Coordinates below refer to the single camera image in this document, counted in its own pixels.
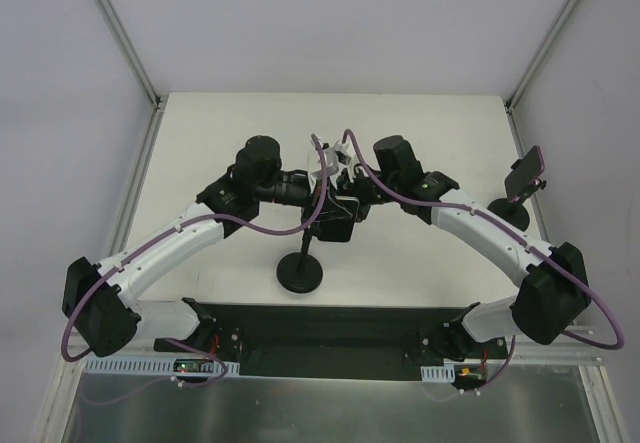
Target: purple cable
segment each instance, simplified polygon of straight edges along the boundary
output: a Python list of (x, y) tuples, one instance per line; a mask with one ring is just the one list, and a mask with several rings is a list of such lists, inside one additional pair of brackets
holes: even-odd
[[(427, 202), (427, 201), (412, 200), (410, 198), (406, 198), (406, 197), (400, 195), (399, 193), (396, 193), (391, 188), (388, 188), (387, 186), (385, 186), (385, 184), (382, 183), (382, 181), (380, 181), (380, 179), (375, 175), (375, 173), (373, 171), (371, 171), (371, 168), (369, 168), (369, 166), (367, 165), (367, 163), (365, 162), (365, 160), (364, 160), (364, 158), (362, 156), (362, 152), (360, 151), (360, 147), (358, 146), (358, 142), (356, 140), (356, 135), (354, 135), (353, 131), (351, 131), (350, 129), (344, 130), (344, 135), (342, 137), (342, 142), (343, 143), (346, 142), (347, 138), (349, 138), (351, 140), (351, 143), (353, 143), (353, 149), (355, 150), (356, 155), (358, 156), (358, 159), (360, 160), (360, 164), (362, 165), (362, 169), (365, 171), (367, 176), (369, 178), (371, 178), (371, 180), (376, 185), (378, 185), (378, 187), (382, 191), (384, 191), (386, 194), (388, 194), (389, 196), (391, 196), (395, 200), (400, 201), (400, 202), (405, 203), (405, 204), (408, 204), (408, 205), (414, 205), (414, 206), (423, 206), (423, 207), (431, 207), (431, 208), (454, 208), (454, 209), (458, 209), (458, 210), (464, 210), (464, 211), (467, 211), (467, 212), (471, 212), (472, 208), (470, 206), (467, 206), (467, 205), (461, 205), (461, 204), (457, 204), (457, 203), (442, 203), (442, 202), (435, 202), (434, 203), (434, 202)], [(595, 304), (598, 306), (598, 308), (600, 308), (602, 313), (604, 313), (604, 316), (609, 321), (609, 324), (611, 325), (611, 328), (613, 329), (613, 332), (616, 335), (616, 342), (615, 343), (602, 343), (600, 341), (595, 341), (595, 340), (592, 340), (590, 338), (585, 338), (583, 336), (577, 335), (577, 334), (575, 334), (573, 332), (570, 332), (570, 331), (562, 332), (563, 335), (568, 336), (569, 338), (573, 338), (574, 340), (580, 341), (582, 343), (586, 343), (587, 345), (591, 345), (591, 346), (595, 346), (597, 348), (601, 348), (603, 350), (619, 350), (620, 348), (622, 348), (624, 346), (625, 338), (624, 338), (624, 333), (622, 331), (622, 327), (620, 326), (620, 323), (618, 322), (616, 317), (613, 315), (613, 312), (611, 311), (611, 309), (607, 306), (607, 304), (604, 302), (604, 300), (596, 292), (594, 292), (591, 288), (589, 288), (587, 285), (585, 285), (582, 281), (580, 281), (574, 275), (572, 275), (567, 270), (565, 270), (560, 265), (558, 265), (551, 258), (549, 258), (545, 254), (543, 254), (536, 247), (534, 247), (534, 246), (529, 247), (527, 241), (524, 238), (522, 238), (515, 231), (513, 231), (511, 228), (509, 228), (509, 226), (507, 226), (505, 223), (500, 221), (499, 218), (496, 218), (495, 216), (493, 216), (490, 212), (485, 212), (485, 211), (482, 211), (482, 210), (475, 210), (474, 214), (480, 216), (481, 218), (484, 218), (485, 220), (489, 221), (490, 223), (492, 223), (495, 226), (497, 226), (498, 228), (500, 228), (503, 232), (505, 232), (507, 235), (509, 235), (511, 238), (513, 238), (518, 244), (520, 244), (523, 247), (525, 247), (525, 249), (527, 249), (527, 251), (530, 251), (535, 256), (540, 258), (542, 261), (547, 263), (554, 270), (556, 270), (558, 273), (560, 273), (560, 275), (562, 275), (564, 278), (566, 278), (571, 283), (573, 283), (575, 286), (577, 286), (583, 293), (587, 294), (587, 296), (589, 296), (589, 298), (591, 298), (595, 302)]]
[(146, 383), (144, 383), (143, 385), (140, 385), (139, 387), (135, 388), (129, 393), (125, 393), (124, 395), (120, 395), (115, 398), (112, 398), (111, 400), (105, 400), (105, 401), (94, 401), (89, 399), (87, 395), (85, 395), (84, 393), (84, 388), (80, 386), (78, 387), (78, 397), (82, 400), (83, 403), (86, 403), (87, 405), (90, 405), (90, 406), (110, 406), (110, 405), (115, 405), (116, 403), (120, 403), (121, 401), (128, 400), (129, 398), (136, 396), (138, 393), (146, 390), (147, 388), (155, 385), (156, 383), (160, 383), (161, 381), (171, 381), (171, 380), (170, 380), (170, 377), (168, 376), (160, 376), (158, 378), (154, 378), (153, 380), (147, 381)]
[[(242, 226), (246, 226), (247, 228), (257, 231), (258, 233), (264, 233), (266, 235), (271, 235), (271, 236), (289, 236), (289, 235), (294, 235), (300, 231), (303, 231), (304, 229), (311, 226), (311, 224), (316, 220), (316, 218), (318, 218), (318, 216), (320, 215), (320, 212), (322, 211), (325, 196), (327, 194), (328, 179), (329, 179), (327, 162), (324, 157), (324, 150), (322, 148), (322, 144), (320, 143), (320, 140), (316, 135), (311, 135), (311, 139), (313, 141), (316, 151), (318, 152), (318, 156), (320, 157), (320, 166), (322, 168), (322, 185), (320, 189), (320, 197), (319, 197), (318, 204), (316, 205), (316, 208), (313, 211), (313, 213), (311, 213), (311, 216), (309, 216), (309, 218), (304, 223), (300, 224), (295, 228), (291, 228), (290, 230), (271, 230), (269, 228), (263, 228), (261, 226), (254, 225), (253, 223), (245, 221), (236, 216), (211, 214), (211, 215), (197, 216), (195, 218), (191, 218), (190, 220), (186, 220), (185, 222), (182, 223), (181, 228), (186, 228), (188, 226), (191, 226), (206, 220), (227, 220)], [(147, 251), (149, 248), (157, 245), (159, 242), (161, 242), (168, 236), (171, 236), (177, 232), (178, 230), (176, 228), (170, 228), (162, 232), (158, 236), (152, 238), (151, 240), (147, 241), (145, 244), (141, 245), (140, 248), (133, 251), (126, 258), (124, 258), (122, 260), (122, 266), (128, 265), (134, 259), (136, 259), (140, 255), (142, 255), (145, 251)], [(109, 280), (109, 278), (111, 278), (113, 275), (116, 274), (117, 271), (118, 269), (115, 267), (107, 271), (98, 281), (95, 282), (95, 284), (91, 288), (89, 288), (89, 290), (87, 290), (87, 292), (83, 295), (83, 297), (80, 298), (80, 301), (78, 302), (74, 310), (71, 312), (71, 315), (69, 316), (69, 321), (67, 321), (67, 326), (65, 327), (64, 332), (62, 334), (62, 342), (60, 345), (60, 353), (62, 354), (62, 358), (64, 358), (65, 361), (68, 361), (69, 363), (73, 363), (75, 361), (81, 360), (82, 358), (87, 356), (89, 353), (91, 353), (91, 349), (87, 348), (86, 350), (84, 350), (78, 355), (72, 356), (69, 354), (68, 346), (69, 346), (69, 338), (71, 336), (71, 331), (73, 331), (73, 326), (75, 325), (76, 320), (78, 319), (78, 315), (80, 315), (80, 312), (85, 307), (87, 302), (98, 291), (98, 289)]]
[(511, 346), (509, 347), (509, 353), (507, 353), (507, 357), (504, 359), (504, 362), (502, 363), (502, 366), (500, 367), (500, 369), (498, 371), (496, 371), (491, 378), (489, 378), (487, 380), (487, 382), (482, 385), (482, 389), (484, 390), (487, 386), (491, 385), (494, 381), (496, 381), (496, 379), (498, 379), (498, 377), (502, 374), (502, 372), (507, 368), (507, 366), (509, 366), (509, 363), (511, 363), (511, 358), (513, 358), (513, 353), (516, 351), (516, 337), (512, 336), (511, 337)]

